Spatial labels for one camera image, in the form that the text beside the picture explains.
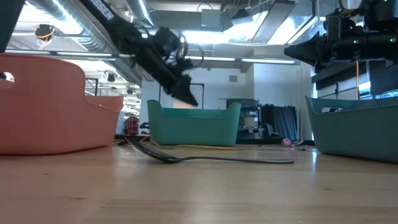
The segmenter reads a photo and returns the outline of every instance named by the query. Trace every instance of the black curtain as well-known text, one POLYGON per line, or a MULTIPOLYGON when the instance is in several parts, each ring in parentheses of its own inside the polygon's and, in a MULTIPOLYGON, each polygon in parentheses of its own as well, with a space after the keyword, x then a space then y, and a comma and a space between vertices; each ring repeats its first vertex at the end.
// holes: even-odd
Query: black curtain
POLYGON ((294 106, 261 106, 261 124, 269 124, 284 138, 297 140, 297 115, 294 106))

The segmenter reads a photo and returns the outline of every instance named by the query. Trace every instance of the teal bin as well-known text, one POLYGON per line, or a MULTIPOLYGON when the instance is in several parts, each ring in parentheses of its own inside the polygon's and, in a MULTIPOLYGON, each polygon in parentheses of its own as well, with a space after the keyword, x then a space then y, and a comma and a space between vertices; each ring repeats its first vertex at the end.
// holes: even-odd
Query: teal bin
POLYGON ((317 149, 325 154, 398 163, 398 97, 378 100, 307 98, 317 149), (322 113, 324 108, 339 112, 322 113))
POLYGON ((232 146, 240 111, 240 103, 227 110, 196 110, 162 108, 148 100, 150 138, 164 145, 232 146))

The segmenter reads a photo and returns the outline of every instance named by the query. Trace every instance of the wooden tabletop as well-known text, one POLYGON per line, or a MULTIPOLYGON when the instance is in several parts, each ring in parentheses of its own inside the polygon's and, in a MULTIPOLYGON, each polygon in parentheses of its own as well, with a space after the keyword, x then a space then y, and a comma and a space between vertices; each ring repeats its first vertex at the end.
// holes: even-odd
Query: wooden tabletop
POLYGON ((169 149, 293 165, 161 164, 126 147, 0 157, 4 224, 397 223, 398 166, 283 147, 169 149))

